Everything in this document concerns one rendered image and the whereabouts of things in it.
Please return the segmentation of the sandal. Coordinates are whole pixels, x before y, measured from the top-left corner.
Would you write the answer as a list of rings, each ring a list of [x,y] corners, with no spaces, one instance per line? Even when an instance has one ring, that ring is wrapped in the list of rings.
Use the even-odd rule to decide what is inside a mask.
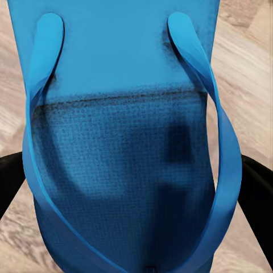
[[[56,264],[210,273],[242,181],[210,65],[220,0],[7,3],[26,91],[23,168]]]

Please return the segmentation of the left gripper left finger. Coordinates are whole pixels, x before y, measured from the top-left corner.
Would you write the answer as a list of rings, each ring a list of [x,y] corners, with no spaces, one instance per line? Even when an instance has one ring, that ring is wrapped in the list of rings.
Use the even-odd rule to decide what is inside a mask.
[[[0,219],[25,179],[22,152],[0,158]]]

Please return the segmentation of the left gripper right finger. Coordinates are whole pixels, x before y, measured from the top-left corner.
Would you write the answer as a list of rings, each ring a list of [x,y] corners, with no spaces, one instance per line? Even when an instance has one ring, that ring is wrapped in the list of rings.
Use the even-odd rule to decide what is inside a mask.
[[[273,171],[241,155],[238,203],[273,270]]]

